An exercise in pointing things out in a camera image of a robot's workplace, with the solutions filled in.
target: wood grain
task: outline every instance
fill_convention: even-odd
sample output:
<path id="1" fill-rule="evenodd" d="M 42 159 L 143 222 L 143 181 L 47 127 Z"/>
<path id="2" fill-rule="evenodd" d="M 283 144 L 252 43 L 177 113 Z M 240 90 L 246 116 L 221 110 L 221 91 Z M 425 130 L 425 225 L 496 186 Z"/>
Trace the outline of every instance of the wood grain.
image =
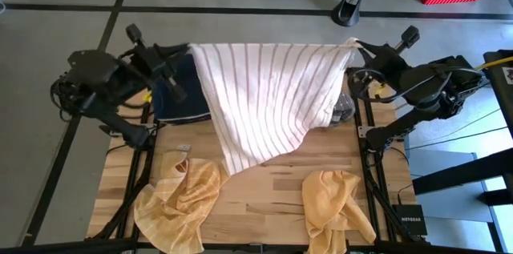
<path id="1" fill-rule="evenodd" d="M 363 109 L 362 104 L 362 119 L 365 124 Z M 377 125 L 386 125 L 395 120 L 392 104 L 373 103 L 373 109 Z M 111 147 L 120 145 L 121 142 L 113 139 Z M 211 121 L 161 129 L 155 159 L 158 160 L 164 152 L 183 144 L 191 145 L 189 158 L 224 159 Z M 404 150 L 400 143 L 394 146 Z M 121 204 L 131 157 L 132 150 L 127 147 L 113 151 L 107 157 L 87 236 L 93 236 L 100 231 Z M 387 151 L 382 163 L 390 200 L 397 203 L 399 189 L 411 184 L 408 165 L 404 157 L 396 151 Z M 201 226 L 203 242 L 308 244 L 301 182 L 310 172 L 316 170 L 344 170 L 362 177 L 353 120 L 338 127 L 313 129 L 296 151 L 231 177 L 221 189 L 216 205 Z M 416 203 L 412 187 L 401 192 L 401 199 L 404 204 Z M 368 215 L 363 182 L 358 185 L 356 200 Z M 376 205 L 381 234 L 386 238 L 384 215 L 378 202 Z M 130 217 L 126 233 L 130 233 L 132 221 Z M 356 231 L 348 231 L 346 237 L 353 245 L 367 244 Z M 144 237 L 140 237 L 140 240 L 146 241 Z"/>

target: white striped towel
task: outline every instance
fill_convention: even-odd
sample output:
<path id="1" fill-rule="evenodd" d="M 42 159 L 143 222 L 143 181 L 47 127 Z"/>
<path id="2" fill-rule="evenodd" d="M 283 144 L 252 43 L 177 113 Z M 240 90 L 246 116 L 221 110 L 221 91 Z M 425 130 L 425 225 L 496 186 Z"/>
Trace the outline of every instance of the white striped towel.
<path id="1" fill-rule="evenodd" d="M 343 45 L 192 44 L 230 175 L 327 127 L 356 39 Z"/>

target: yellow cable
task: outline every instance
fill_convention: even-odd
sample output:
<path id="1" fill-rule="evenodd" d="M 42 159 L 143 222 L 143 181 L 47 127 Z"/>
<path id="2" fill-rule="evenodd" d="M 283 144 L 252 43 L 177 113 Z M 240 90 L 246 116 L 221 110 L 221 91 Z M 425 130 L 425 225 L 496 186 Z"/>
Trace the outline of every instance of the yellow cable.
<path id="1" fill-rule="evenodd" d="M 508 57 L 508 58 L 501 58 L 500 60 L 497 60 L 497 61 L 494 61 L 494 62 L 487 62 L 479 67 L 476 67 L 475 69 L 476 70 L 482 70 L 484 68 L 488 68 L 488 67 L 492 67 L 492 66 L 497 66 L 499 64 L 502 64 L 502 63 L 505 63 L 505 62 L 512 62 L 513 61 L 513 57 Z"/>

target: wooden table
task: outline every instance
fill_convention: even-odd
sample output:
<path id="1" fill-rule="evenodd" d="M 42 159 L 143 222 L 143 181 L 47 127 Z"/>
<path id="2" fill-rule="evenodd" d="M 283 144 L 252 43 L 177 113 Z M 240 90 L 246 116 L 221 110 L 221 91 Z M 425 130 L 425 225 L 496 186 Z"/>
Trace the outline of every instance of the wooden table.
<path id="1" fill-rule="evenodd" d="M 372 106 L 378 126 L 395 120 L 393 104 L 373 103 Z M 366 125 L 362 103 L 360 109 L 362 122 Z M 124 110 L 124 113 L 133 115 L 134 111 Z M 113 139 L 111 147 L 122 143 L 121 139 Z M 166 126 L 159 130 L 154 168 L 158 167 L 158 159 L 164 152 L 183 144 L 191 145 L 189 158 L 224 158 L 212 121 Z M 404 150 L 401 143 L 395 143 L 394 146 Z M 123 202 L 132 154 L 132 149 L 123 147 L 107 157 L 87 236 L 99 232 Z M 390 203 L 396 204 L 398 191 L 412 183 L 407 162 L 397 151 L 386 151 L 382 164 Z M 278 156 L 231 177 L 221 189 L 216 205 L 201 226 L 203 243 L 308 244 L 301 182 L 315 170 L 344 170 L 362 177 L 362 162 L 353 120 L 338 127 L 311 130 L 303 144 L 294 152 Z M 358 185 L 356 199 L 368 216 L 363 182 Z M 415 204 L 412 187 L 401 191 L 401 200 L 404 204 Z M 377 201 L 376 205 L 380 232 L 382 239 L 386 240 L 384 213 Z M 131 233 L 132 225 L 130 212 L 127 236 Z M 367 244 L 356 231 L 347 231 L 346 237 L 352 245 Z M 139 240 L 147 241 L 143 236 Z"/>

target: dark blue cloth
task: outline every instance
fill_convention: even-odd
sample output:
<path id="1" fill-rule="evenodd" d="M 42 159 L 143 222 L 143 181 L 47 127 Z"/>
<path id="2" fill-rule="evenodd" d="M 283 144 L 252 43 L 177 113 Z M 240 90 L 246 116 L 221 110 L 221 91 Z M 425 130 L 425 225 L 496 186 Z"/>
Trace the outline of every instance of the dark blue cloth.
<path id="1" fill-rule="evenodd" d="M 155 117 L 174 125 L 210 119 L 208 104 L 203 96 L 196 65 L 191 54 L 185 55 L 177 65 L 174 79 L 177 84 L 182 86 L 187 97 L 181 103 L 177 103 L 172 99 L 164 83 L 157 84 L 152 95 Z"/>

